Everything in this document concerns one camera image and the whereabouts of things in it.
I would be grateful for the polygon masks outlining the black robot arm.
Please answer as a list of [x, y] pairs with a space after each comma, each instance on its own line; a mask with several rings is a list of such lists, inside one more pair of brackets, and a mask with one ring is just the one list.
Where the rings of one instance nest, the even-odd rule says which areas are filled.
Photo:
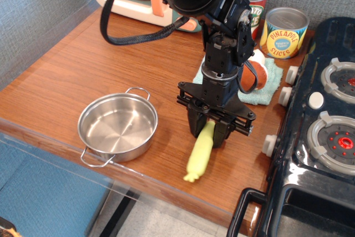
[[239, 99], [241, 76], [253, 55], [249, 0], [162, 0], [202, 29], [205, 59], [202, 82], [180, 82], [177, 101], [186, 106], [191, 134], [197, 137], [208, 119], [215, 122], [213, 146], [233, 131], [249, 135], [256, 116]]

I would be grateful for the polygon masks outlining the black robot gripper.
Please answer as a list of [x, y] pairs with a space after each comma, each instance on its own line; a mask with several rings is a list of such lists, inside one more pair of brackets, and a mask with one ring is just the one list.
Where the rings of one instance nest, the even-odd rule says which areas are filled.
[[207, 119], [216, 121], [213, 148], [222, 146], [234, 130], [246, 136], [253, 129], [256, 115], [239, 99], [243, 67], [231, 73], [216, 73], [201, 67], [202, 84], [179, 82], [177, 102], [187, 107], [191, 134], [197, 138]]

